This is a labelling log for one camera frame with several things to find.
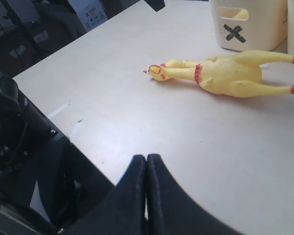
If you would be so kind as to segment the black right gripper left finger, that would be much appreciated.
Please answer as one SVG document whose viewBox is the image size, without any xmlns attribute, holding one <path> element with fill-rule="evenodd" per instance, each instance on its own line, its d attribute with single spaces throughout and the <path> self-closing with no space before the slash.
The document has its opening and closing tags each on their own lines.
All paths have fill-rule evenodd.
<svg viewBox="0 0 294 235">
<path fill-rule="evenodd" d="M 65 235 L 143 235 L 145 222 L 146 160 L 133 156 L 115 188 Z"/>
</svg>

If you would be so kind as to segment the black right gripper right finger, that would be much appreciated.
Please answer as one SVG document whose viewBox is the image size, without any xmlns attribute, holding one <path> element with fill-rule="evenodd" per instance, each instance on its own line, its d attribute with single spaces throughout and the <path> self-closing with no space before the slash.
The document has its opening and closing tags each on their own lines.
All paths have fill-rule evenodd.
<svg viewBox="0 0 294 235">
<path fill-rule="evenodd" d="M 228 156 L 147 157 L 159 235 L 294 235 L 294 163 Z"/>
</svg>

